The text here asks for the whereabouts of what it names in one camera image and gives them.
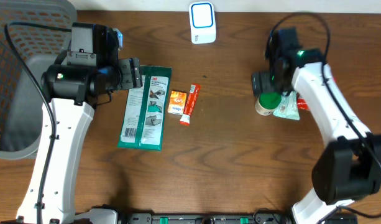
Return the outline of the small orange carton box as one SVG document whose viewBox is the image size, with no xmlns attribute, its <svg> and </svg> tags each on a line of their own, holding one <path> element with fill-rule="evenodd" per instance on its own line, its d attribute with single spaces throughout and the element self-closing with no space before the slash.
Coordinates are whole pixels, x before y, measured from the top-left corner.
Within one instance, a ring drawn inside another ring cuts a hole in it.
<svg viewBox="0 0 381 224">
<path fill-rule="evenodd" d="M 168 104 L 168 113 L 182 115 L 186 105 L 186 97 L 186 92 L 172 90 Z"/>
</svg>

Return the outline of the red snack bag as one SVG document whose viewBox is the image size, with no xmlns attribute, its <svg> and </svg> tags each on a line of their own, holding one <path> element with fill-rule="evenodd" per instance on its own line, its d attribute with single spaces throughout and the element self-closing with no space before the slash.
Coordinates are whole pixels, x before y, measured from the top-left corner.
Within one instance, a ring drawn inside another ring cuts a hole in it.
<svg viewBox="0 0 381 224">
<path fill-rule="evenodd" d="M 307 111 L 310 110 L 306 101 L 302 97 L 299 97 L 297 99 L 296 104 L 299 110 L 307 110 Z"/>
</svg>

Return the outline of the small red stick packet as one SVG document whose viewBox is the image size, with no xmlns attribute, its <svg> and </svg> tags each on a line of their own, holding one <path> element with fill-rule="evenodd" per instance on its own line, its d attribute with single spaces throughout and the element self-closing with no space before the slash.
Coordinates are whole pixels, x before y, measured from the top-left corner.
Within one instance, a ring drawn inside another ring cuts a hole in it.
<svg viewBox="0 0 381 224">
<path fill-rule="evenodd" d="M 201 85 L 196 84 L 196 83 L 191 85 L 190 92 L 188 95 L 188 99 L 186 101 L 185 109 L 184 109 L 184 112 L 180 118 L 180 124 L 182 124 L 184 126 L 190 125 L 191 114 L 194 110 L 194 107 L 195 107 L 196 101 L 198 99 L 198 95 L 200 93 L 200 90 L 201 90 Z"/>
</svg>

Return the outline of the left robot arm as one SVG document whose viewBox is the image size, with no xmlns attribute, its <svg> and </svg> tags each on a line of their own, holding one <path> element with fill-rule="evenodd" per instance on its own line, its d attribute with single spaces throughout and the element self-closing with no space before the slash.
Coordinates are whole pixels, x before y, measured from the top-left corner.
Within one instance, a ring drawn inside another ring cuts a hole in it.
<svg viewBox="0 0 381 224">
<path fill-rule="evenodd" d="M 74 23 L 69 47 L 34 80 L 43 123 L 29 188 L 16 223 L 122 223 L 109 205 L 75 210 L 76 176 L 98 97 L 142 86 L 139 60 L 120 59 L 123 35 L 98 24 Z"/>
</svg>

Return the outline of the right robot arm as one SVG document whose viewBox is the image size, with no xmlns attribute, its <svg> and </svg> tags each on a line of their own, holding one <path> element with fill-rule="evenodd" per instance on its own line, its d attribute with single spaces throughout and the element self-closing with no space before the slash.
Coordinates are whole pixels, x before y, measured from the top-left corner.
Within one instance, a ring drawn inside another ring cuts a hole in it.
<svg viewBox="0 0 381 224">
<path fill-rule="evenodd" d="M 313 188 L 291 208 L 292 223 L 321 223 L 338 210 L 381 187 L 381 134 L 356 116 L 331 75 L 320 49 L 304 50 L 295 28 L 272 30 L 267 40 L 267 71 L 252 75 L 252 89 L 268 108 L 295 91 L 306 101 L 321 133 L 324 151 L 313 167 Z"/>
</svg>

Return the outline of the pale green tissue pack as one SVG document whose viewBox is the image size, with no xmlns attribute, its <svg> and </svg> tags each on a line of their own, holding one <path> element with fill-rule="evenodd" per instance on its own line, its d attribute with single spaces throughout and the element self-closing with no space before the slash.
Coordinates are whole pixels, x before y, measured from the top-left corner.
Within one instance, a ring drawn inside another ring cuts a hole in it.
<svg viewBox="0 0 381 224">
<path fill-rule="evenodd" d="M 291 119 L 295 121 L 300 120 L 298 106 L 296 103 L 297 92 L 291 91 L 284 93 L 281 97 L 281 102 L 273 112 L 273 115 L 279 118 Z"/>
</svg>

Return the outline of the green white packet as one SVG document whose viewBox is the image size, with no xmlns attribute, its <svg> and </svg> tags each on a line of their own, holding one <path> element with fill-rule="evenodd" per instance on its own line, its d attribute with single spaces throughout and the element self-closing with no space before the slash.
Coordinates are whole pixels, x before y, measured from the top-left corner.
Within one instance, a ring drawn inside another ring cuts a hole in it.
<svg viewBox="0 0 381 224">
<path fill-rule="evenodd" d="M 172 68 L 140 67 L 143 86 L 129 90 L 119 148 L 161 151 Z"/>
</svg>

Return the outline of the green lid seasoning jar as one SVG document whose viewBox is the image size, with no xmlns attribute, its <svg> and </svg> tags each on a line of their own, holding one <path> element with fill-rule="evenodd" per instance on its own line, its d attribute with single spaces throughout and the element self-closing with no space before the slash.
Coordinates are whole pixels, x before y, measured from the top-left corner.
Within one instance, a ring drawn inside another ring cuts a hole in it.
<svg viewBox="0 0 381 224">
<path fill-rule="evenodd" d="M 262 93 L 257 97 L 255 110 L 262 116 L 271 115 L 281 103 L 282 97 L 278 93 Z"/>
</svg>

